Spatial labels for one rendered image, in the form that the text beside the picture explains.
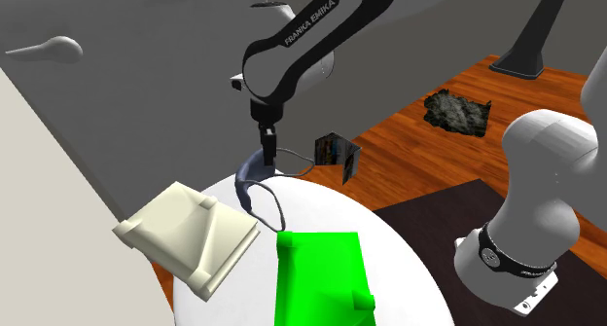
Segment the small open picture book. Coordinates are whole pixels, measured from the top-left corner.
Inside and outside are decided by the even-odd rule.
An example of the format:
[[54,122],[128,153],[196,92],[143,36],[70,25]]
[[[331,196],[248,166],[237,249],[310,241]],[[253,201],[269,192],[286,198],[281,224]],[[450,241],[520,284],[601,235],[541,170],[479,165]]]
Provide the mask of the small open picture book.
[[362,148],[341,135],[330,132],[315,140],[315,165],[342,166],[342,184],[345,185],[358,171]]

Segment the cream ridged block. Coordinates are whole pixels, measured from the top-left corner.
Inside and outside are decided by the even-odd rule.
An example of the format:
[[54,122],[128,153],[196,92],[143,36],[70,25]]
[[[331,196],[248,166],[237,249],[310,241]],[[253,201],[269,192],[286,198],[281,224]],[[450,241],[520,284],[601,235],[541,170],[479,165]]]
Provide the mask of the cream ridged block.
[[250,247],[258,221],[174,182],[113,233],[207,302]]

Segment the bright green block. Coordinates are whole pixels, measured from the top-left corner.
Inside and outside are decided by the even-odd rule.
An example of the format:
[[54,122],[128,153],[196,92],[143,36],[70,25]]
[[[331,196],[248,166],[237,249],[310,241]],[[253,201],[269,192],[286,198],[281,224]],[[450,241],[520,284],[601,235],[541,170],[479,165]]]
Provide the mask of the bright green block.
[[276,235],[274,326],[376,326],[359,236]]

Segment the dark grey crumpled cloth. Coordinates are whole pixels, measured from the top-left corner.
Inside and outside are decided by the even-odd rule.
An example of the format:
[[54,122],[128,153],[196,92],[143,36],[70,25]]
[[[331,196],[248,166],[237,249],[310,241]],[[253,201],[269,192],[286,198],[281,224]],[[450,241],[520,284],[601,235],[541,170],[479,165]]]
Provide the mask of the dark grey crumpled cloth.
[[423,105],[426,108],[423,120],[431,126],[479,138],[485,136],[491,101],[482,104],[441,89],[426,97]]

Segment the dark robot stand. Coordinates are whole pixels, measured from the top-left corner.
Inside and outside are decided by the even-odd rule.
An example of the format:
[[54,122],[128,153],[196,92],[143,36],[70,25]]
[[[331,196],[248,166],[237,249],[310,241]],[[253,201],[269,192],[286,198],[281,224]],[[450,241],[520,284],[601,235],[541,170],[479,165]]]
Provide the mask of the dark robot stand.
[[558,283],[528,316],[472,294],[453,266],[454,241],[494,216],[504,198],[480,179],[375,212],[412,248],[438,284],[454,326],[607,326],[607,279],[568,251]]

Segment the white round table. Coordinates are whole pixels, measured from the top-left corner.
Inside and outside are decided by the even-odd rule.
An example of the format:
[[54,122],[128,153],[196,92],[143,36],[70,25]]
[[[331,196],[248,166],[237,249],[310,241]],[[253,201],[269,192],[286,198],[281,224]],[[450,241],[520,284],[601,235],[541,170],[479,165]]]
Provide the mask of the white round table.
[[299,178],[272,177],[248,191],[266,219],[246,253],[208,301],[174,282],[175,326],[273,326],[275,229],[355,232],[360,239],[377,326],[454,326],[437,283],[411,247],[367,207]]

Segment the black floor lamp foot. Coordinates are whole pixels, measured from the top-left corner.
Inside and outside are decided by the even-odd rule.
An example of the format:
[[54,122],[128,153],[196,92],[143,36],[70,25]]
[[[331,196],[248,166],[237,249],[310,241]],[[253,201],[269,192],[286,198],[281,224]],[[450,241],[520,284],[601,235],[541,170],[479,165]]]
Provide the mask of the black floor lamp foot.
[[512,47],[488,68],[494,72],[535,80],[544,71],[542,50],[565,0],[540,0]]

